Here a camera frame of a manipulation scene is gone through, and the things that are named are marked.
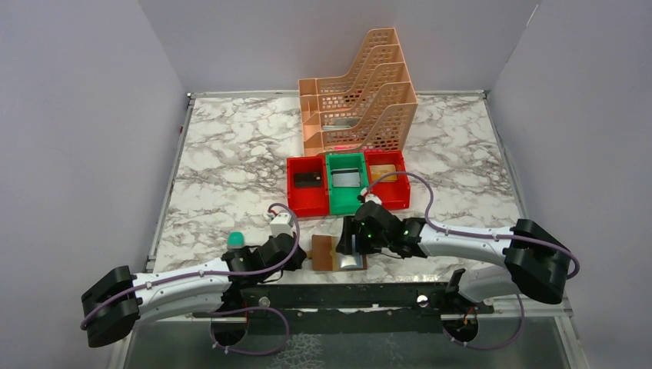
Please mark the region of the grey card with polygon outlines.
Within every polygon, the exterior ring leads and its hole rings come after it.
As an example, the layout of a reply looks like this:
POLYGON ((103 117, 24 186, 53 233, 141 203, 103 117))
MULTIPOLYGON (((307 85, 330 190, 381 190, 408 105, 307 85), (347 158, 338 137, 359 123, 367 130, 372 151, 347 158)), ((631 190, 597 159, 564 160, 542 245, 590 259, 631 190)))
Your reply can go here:
POLYGON ((362 254, 337 253, 339 271, 358 271, 366 268, 366 257, 362 254))

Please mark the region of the brown leather card holder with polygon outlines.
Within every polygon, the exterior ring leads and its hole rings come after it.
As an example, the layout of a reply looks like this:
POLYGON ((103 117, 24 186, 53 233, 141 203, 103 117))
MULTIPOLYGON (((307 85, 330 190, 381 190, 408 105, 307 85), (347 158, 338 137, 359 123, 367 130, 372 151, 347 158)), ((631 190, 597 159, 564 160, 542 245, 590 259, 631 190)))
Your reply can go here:
POLYGON ((335 236, 314 234, 311 238, 312 270, 320 272, 339 272, 337 252, 335 250, 339 238, 335 236))

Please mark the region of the red bin with black card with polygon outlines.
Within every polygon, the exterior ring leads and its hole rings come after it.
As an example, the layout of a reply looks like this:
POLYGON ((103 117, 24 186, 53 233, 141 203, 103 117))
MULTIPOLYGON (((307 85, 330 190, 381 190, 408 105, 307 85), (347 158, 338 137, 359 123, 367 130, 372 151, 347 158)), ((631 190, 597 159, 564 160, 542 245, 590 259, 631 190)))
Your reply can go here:
POLYGON ((291 157, 286 160, 287 200, 289 208, 299 218, 323 217, 330 214, 328 181, 323 156, 291 157), (323 185, 319 188, 296 188, 293 174, 317 171, 322 175, 323 185))

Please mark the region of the red bin with gold card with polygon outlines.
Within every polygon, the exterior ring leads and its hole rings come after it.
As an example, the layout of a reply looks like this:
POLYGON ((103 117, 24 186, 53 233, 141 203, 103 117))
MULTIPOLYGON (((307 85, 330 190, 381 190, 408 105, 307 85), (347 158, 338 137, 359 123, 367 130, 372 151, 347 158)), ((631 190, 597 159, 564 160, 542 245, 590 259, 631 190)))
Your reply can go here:
MULTIPOLYGON (((397 171, 406 171, 404 157, 401 151, 366 151, 364 160, 368 170, 370 165, 394 165, 397 171)), ((397 175, 396 182, 379 182, 371 191, 381 200, 388 210, 402 210, 410 206, 411 184, 406 175, 397 175)))

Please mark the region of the green plastic bin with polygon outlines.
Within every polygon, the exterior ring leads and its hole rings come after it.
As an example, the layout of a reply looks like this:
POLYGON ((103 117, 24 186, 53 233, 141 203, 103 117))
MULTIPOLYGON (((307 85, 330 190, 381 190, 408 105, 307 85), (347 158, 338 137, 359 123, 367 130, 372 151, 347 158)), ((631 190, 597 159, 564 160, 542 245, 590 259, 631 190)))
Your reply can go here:
POLYGON ((362 188, 369 185, 368 171, 362 153, 325 156, 325 169, 328 179, 330 215, 350 215, 361 206, 358 195, 362 188), (359 188, 334 188, 331 183, 331 171, 340 168, 358 168, 361 173, 359 188))

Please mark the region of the peach plastic file organizer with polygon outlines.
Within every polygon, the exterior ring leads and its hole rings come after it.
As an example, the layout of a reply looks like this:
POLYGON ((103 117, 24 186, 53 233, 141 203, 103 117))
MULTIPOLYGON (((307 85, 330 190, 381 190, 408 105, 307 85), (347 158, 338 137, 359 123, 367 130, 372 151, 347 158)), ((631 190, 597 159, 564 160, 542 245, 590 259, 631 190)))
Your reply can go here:
POLYGON ((364 37, 348 72, 298 82, 306 156, 400 151, 417 96, 394 28, 364 37))

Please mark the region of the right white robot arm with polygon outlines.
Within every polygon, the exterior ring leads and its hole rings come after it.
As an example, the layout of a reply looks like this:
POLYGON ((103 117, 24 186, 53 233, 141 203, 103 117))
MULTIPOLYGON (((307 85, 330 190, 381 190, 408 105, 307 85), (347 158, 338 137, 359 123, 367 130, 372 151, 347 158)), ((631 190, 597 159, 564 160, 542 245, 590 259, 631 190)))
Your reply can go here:
POLYGON ((372 201, 345 217, 338 253, 377 254, 385 248, 401 258, 453 257, 486 263, 485 268, 452 277, 443 295, 445 306, 455 313, 509 294, 559 304, 574 263, 566 246, 528 219, 503 228, 447 226, 425 218, 401 220, 372 201))

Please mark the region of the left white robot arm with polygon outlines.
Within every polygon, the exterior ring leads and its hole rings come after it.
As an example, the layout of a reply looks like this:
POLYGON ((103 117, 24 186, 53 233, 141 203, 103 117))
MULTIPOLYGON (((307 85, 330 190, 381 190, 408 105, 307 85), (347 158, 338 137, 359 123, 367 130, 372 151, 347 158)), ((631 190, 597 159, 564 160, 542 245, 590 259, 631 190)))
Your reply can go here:
POLYGON ((199 265, 159 273, 111 269, 81 296, 81 329, 88 346, 104 347, 142 325, 193 313, 229 316, 247 307, 242 290, 282 271, 296 271, 307 258, 294 235, 271 236, 262 246, 227 250, 199 265))

